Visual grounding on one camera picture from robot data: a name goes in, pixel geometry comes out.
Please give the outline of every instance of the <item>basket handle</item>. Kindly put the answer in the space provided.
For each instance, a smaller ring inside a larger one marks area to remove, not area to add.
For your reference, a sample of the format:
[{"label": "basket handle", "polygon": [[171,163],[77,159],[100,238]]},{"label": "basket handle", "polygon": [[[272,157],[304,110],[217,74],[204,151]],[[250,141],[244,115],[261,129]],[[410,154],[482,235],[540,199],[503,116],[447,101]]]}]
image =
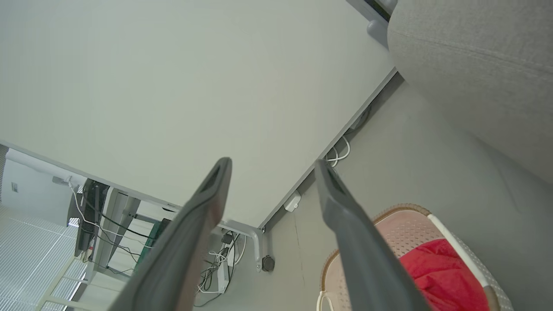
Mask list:
[{"label": "basket handle", "polygon": [[332,307],[332,301],[330,301],[330,298],[326,295],[325,291],[321,291],[319,293],[319,297],[317,298],[317,311],[322,311],[322,299],[326,298],[328,301],[328,305],[330,306],[330,311],[334,311],[334,308]]}]

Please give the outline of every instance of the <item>red clothing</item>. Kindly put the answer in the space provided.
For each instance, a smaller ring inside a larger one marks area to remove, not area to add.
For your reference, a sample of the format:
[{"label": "red clothing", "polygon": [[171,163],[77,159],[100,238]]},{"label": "red clothing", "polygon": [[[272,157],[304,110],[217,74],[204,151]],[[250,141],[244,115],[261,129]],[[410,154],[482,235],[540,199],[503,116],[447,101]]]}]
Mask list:
[{"label": "red clothing", "polygon": [[399,260],[433,310],[489,311],[482,286],[446,239],[424,243]]}]

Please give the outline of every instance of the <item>gray floor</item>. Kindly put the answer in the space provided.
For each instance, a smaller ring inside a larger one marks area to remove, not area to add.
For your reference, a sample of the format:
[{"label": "gray floor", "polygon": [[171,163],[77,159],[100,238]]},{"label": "gray floor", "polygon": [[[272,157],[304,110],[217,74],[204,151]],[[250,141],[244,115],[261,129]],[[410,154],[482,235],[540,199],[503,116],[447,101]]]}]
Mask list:
[{"label": "gray floor", "polygon": [[[448,123],[401,78],[351,136],[352,152],[337,170],[369,216],[397,203],[422,205],[472,248],[515,309],[550,309],[551,186]],[[202,309],[315,308],[321,269],[336,241],[309,180],[302,192],[298,209],[279,213],[264,237],[274,272],[255,271],[249,243],[227,293]]]}]

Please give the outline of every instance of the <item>white power strip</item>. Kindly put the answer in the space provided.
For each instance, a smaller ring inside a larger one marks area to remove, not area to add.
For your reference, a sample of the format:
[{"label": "white power strip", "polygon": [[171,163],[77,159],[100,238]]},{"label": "white power strip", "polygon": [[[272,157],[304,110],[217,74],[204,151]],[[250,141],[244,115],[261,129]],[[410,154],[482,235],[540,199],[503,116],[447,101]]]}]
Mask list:
[{"label": "white power strip", "polygon": [[227,286],[229,283],[229,275],[228,275],[228,264],[226,261],[224,261],[222,264],[219,265],[219,270],[217,270],[217,283],[219,286],[219,292],[221,294],[224,294],[227,290]]}]

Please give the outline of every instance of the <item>desk leg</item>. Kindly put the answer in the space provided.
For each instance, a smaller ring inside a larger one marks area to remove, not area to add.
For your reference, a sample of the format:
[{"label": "desk leg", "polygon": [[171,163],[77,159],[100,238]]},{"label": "desk leg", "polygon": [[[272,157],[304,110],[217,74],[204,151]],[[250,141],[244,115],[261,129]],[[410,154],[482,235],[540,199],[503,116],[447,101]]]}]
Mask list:
[{"label": "desk leg", "polygon": [[248,226],[241,222],[236,222],[234,220],[221,221],[218,224],[218,226],[223,229],[231,230],[252,238],[253,254],[255,257],[255,268],[257,269],[257,272],[260,272],[261,266],[262,266],[262,255],[263,255],[261,229],[254,228],[252,226]]}]

